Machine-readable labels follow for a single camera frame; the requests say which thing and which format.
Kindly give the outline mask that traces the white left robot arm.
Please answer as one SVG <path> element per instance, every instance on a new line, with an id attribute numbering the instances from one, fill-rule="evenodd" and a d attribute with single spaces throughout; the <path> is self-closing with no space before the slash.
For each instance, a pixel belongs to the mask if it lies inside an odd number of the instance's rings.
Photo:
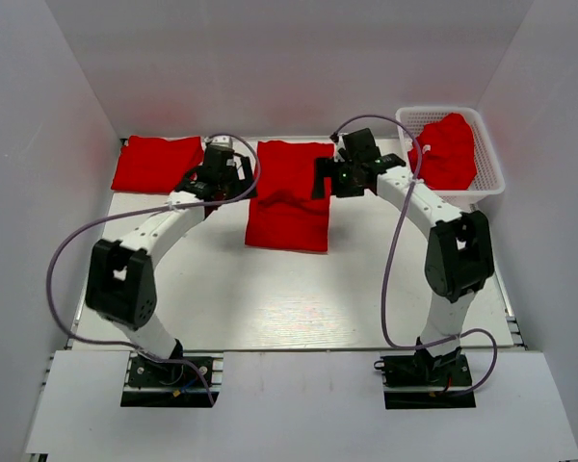
<path id="1" fill-rule="evenodd" d="M 160 211 L 119 239 L 101 239 L 92 248 L 85 305 L 152 361 L 151 372 L 162 383 L 178 381 L 185 363 L 182 345 L 155 314 L 155 269 L 218 207 L 256 196 L 255 154 L 208 141 L 202 162 L 184 174 Z"/>

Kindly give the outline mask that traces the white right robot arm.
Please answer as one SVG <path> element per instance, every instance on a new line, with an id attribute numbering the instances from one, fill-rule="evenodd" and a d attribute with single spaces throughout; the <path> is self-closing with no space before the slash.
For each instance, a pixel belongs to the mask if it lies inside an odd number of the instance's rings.
<path id="1" fill-rule="evenodd" d="M 336 152 L 315 161 L 312 196 L 362 196 L 367 191 L 396 207 L 427 241 L 424 274 L 432 291 L 416 340 L 417 375 L 435 384 L 460 353 L 461 331 L 477 292 L 494 273 L 489 225 L 481 212 L 464 212 L 418 181 L 395 154 L 381 154 L 369 129 L 331 135 Z"/>

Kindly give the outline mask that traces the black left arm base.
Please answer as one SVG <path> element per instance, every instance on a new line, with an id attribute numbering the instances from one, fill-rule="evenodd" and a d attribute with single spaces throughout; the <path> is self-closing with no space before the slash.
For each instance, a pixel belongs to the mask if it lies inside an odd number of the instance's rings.
<path id="1" fill-rule="evenodd" d="M 223 357 L 196 355 L 188 360 L 197 367 L 152 362 L 132 353 L 121 393 L 122 408 L 212 408 L 220 394 Z"/>

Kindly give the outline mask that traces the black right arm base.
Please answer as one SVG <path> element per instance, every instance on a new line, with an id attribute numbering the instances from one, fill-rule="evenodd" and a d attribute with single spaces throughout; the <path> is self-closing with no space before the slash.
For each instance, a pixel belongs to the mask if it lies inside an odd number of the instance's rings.
<path id="1" fill-rule="evenodd" d="M 386 410 L 469 409 L 476 407 L 467 358 L 458 348 L 441 362 L 425 349 L 386 355 L 373 364 L 382 377 Z"/>

